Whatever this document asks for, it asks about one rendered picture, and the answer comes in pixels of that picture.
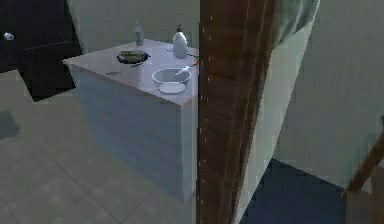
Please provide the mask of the black plate of food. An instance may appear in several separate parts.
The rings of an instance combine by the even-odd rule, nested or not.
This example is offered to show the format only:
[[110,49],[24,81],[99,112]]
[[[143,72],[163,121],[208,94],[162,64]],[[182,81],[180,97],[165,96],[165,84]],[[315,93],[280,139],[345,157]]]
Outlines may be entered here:
[[116,58],[123,64],[136,64],[146,61],[149,54],[141,50],[121,51]]

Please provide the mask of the brown wooden room door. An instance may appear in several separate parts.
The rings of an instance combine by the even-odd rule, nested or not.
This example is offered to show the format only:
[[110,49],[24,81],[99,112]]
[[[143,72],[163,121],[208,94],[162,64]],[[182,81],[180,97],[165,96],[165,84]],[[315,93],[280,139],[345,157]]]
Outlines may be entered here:
[[200,0],[196,221],[233,224],[281,0]]

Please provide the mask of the white glass bowl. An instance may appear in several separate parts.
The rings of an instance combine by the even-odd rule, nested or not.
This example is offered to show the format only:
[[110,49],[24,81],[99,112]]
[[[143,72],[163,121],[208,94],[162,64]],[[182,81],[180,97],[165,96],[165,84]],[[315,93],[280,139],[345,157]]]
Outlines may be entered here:
[[152,74],[152,80],[157,89],[163,94],[178,94],[187,89],[187,84],[192,77],[189,71],[180,74],[180,68],[163,68]]

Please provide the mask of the white orange utensil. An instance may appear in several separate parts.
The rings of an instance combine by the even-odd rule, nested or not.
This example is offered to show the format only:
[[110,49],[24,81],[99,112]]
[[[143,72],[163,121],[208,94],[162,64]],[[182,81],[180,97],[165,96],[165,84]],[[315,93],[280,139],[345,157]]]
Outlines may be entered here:
[[194,67],[194,66],[196,66],[196,65],[198,65],[199,64],[199,61],[196,61],[194,64],[192,64],[192,65],[187,65],[187,66],[185,66],[185,67],[183,67],[181,70],[179,70],[177,73],[175,73],[175,75],[179,75],[179,74],[181,74],[181,73],[183,73],[183,72],[186,72],[186,71],[188,71],[188,70],[190,70],[192,67]]

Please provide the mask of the white counter cabinet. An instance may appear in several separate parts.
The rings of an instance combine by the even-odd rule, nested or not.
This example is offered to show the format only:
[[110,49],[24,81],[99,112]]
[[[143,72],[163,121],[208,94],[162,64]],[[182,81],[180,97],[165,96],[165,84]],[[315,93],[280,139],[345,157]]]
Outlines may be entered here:
[[[121,51],[132,50],[149,58],[136,64],[117,60]],[[178,94],[161,93],[152,74],[192,65],[198,55],[190,47],[178,59],[170,43],[146,39],[143,46],[131,42],[63,61],[96,143],[183,201],[196,189],[199,68],[192,67],[187,89]]]

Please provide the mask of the white soap dispenser bottle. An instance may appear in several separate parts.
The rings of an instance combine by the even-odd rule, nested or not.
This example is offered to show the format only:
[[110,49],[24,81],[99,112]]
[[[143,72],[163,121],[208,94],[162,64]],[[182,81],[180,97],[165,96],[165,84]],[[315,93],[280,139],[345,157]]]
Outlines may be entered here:
[[182,25],[176,25],[176,33],[173,36],[173,53],[178,59],[184,59],[187,56],[187,39],[183,33]]

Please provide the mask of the grey pepper shaker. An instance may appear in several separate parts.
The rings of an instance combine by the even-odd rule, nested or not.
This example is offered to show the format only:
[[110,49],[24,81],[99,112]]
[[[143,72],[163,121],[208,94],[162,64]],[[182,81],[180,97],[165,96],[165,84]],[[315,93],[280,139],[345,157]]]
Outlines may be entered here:
[[138,22],[134,23],[134,29],[133,32],[136,36],[136,45],[137,46],[143,46],[144,45],[144,33],[143,30]]

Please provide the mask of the brown wooden chair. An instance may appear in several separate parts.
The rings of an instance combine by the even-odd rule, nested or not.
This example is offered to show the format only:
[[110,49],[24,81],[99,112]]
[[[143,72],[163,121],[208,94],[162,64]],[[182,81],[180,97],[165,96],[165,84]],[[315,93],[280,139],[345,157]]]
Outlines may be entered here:
[[384,224],[384,115],[381,126],[378,139],[341,194],[346,200],[345,224]]

